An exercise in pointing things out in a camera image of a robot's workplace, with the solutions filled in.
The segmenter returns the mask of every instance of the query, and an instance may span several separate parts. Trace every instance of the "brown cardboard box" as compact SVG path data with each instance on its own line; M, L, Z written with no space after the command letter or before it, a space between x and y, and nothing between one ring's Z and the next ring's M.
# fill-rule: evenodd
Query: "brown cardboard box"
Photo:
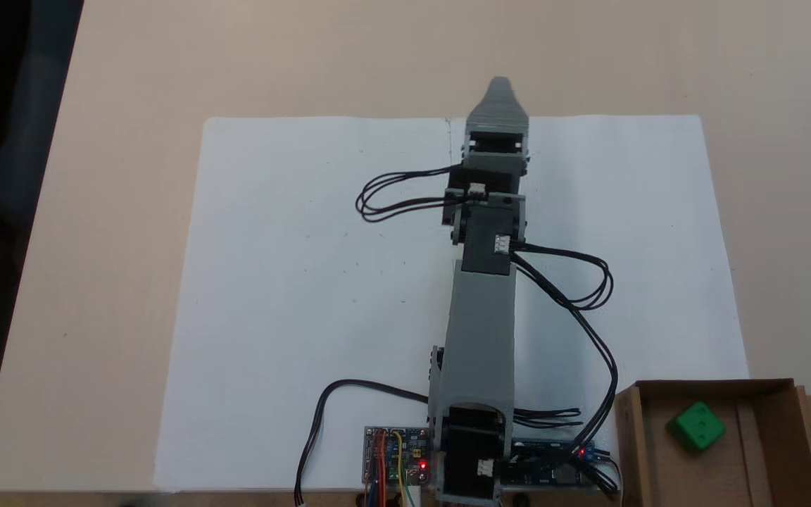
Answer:
M665 429L695 401L727 427L700 456ZM640 381L615 419L624 507L811 506L811 396L792 379Z

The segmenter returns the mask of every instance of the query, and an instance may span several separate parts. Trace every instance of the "green cube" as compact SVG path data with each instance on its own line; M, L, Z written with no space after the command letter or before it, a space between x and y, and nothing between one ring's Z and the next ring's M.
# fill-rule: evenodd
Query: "green cube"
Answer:
M665 427L691 453L705 451L724 435L724 424L702 401L681 412Z

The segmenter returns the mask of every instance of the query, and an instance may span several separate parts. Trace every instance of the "white paper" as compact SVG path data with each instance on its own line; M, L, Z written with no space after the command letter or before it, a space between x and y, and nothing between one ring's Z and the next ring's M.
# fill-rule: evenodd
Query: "white paper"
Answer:
M353 202L380 173L460 160L447 119L212 118L203 132L154 482L164 490L293 487L315 402L341 378L426 394L453 283L439 211L381 224ZM615 295L588 318L640 379L748 377L696 116L532 118L527 240L608 261ZM438 196L445 177L379 196ZM567 295L595 268L529 256ZM580 407L608 385L564 309L518 279L515 402ZM306 489L361 488L367 425L422 426L426 407L343 388L329 398ZM610 416L596 437L617 452Z

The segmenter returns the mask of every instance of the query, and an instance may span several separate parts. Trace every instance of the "table surface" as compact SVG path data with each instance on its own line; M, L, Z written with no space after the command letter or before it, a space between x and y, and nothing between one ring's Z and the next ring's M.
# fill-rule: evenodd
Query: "table surface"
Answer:
M753 376L811 393L811 2L87 0L0 376L0 491L149 491L203 122L702 115Z

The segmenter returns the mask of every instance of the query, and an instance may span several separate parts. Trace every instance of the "black wire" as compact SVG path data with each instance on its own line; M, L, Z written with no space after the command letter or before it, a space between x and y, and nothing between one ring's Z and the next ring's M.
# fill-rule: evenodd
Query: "black wire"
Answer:
M597 458L597 459L598 459L598 461L604 461L604 462L608 463L609 465L614 466L615 474L618 474L618 488L621 490L621 492L622 492L622 500L624 500L624 484L622 484L622 482L623 482L622 481L622 469L621 469L620 466L618 466L618 462L615 461L614 459L608 458L608 456L600 456L600 458Z
M606 346L605 342L602 338L599 337L599 334L596 334L596 331L593 330L593 327L590 325L586 318L581 314L581 308L576 307L570 300L563 294L558 288L556 288L550 280L547 280L543 273L540 273L534 266L531 266L531 263L528 263L527 260L524 260L521 256L518 256L518 253L515 251L512 252L512 262L518 266L518 270L525 276L531 279L532 282L536 283L540 289L543 290L554 302L559 304L561 307L566 308L572 317L575 318L577 324L585 331L585 333L590 338L590 341L594 344L596 350L599 352L600 356L603 357L606 366L609 370L610 375L610 382L609 388L606 391L605 397L603 401L600 403L599 407L596 409L596 412L588 421L588 424L577 433L574 441L572 442L572 447L570 447L570 453L575 455L582 447L586 446L590 440L593 439L594 435L599 431L600 427L603 426L605 423L605 418L608 416L609 411L612 408L612 403L615 400L615 391L618 388L618 365L615 362L615 357L612 356L612 352L609 351L609 347Z
M303 447L302 456L299 458L299 467L296 468L296 486L293 488L293 499L296 502L296 506L302 505L306 502L302 497L302 474L306 469L308 455L312 452L312 448L315 446L315 440L318 440L318 432L321 430L321 420L324 418L327 398L332 392L336 391L337 388L344 385L357 385L368 389L374 389L375 391L393 394L394 396L398 396L400 398L406 398L406 400L415 400L421 401L422 403L427 403L427 396L425 395L418 394L417 392L406 391L405 389L395 388L380 382L342 379L332 382L330 385L325 387L325 390L321 393L321 396L318 397L318 406L315 407L315 417L312 418L312 429L309 430L306 446Z
M321 396L318 397L318 405L315 407L315 417L312 418L312 427L308 433L308 439L306 440L306 445L302 449L302 456L299 456L299 466L296 468L296 485L293 487L293 501L296 507L302 505L306 502L306 500L302 497L302 475L303 472L306 471L306 462L308 461L308 457L310 453L312 453L313 447L315 447L315 441L318 440L318 433L321 430L321 421L325 416L325 405L327 404L327 399L332 392L336 391L336 389L344 387L346 385L355 385L358 387L364 387L367 389L374 389L374 391L386 392L387 394L393 394L394 396L398 396L400 398L406 398L406 400L414 400L414 401L421 401L422 403L427 403L427 396L424 394L418 394L417 392L406 391L405 389L399 389L397 387L393 387L391 385L386 385L385 383L380 382L373 382L373 381L366 381L366 380L358 380L358 379L342 379L336 382L332 382L330 385L325 387L324 391L321 392ZM535 418L545 418L549 414L552 414L552 418L562 418L562 417L574 417L574 414L580 415L579 408L564 408L564 410L560 411L532 411L528 410L528 408L516 408L515 414L518 415L519 418L522 418L524 423L527 423L527 420L524 420L529 415L534 415Z
M376 223L411 211L443 208L444 206L453 206L468 202L471 199L468 196L429 196L429 198L406 199L389 206L383 206L382 208L376 208L376 206L369 204L371 198L377 195L377 192L386 189L386 187L390 187L396 183L406 182L406 180L414 179L414 177L440 176L441 174L451 173L451 171L460 167L461 164L455 164L441 169L397 171L397 173L381 174L371 179L361 189L361 192L355 199L355 209L364 221Z
M584 263L593 264L603 272L602 282L583 298L568 299L559 302L559 304L566 309L579 309L579 311L592 311L593 309L601 308L605 305L606 301L612 296L612 289L615 288L615 280L612 278L612 272L609 270L609 264L596 256L590 256L588 253L580 253L580 251L563 250L561 248L549 248L546 246L539 246L530 243L514 243L511 245L512 251L526 251L528 254L544 254L545 256L559 256L567 257L582 261Z

